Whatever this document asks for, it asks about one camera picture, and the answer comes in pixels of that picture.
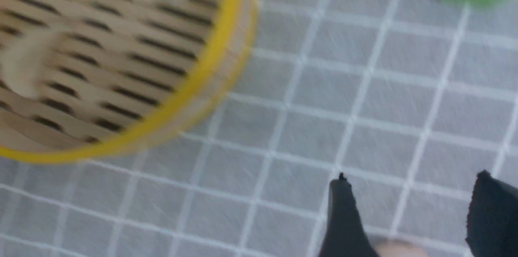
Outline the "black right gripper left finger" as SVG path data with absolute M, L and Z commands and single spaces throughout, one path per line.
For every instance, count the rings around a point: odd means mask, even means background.
M 352 186 L 343 173 L 329 184 L 326 232 L 318 256 L 378 256 L 364 231 Z

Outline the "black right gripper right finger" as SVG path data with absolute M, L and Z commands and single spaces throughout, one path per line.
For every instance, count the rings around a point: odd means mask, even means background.
M 518 189 L 483 170 L 467 215 L 466 243 L 474 257 L 518 255 Z

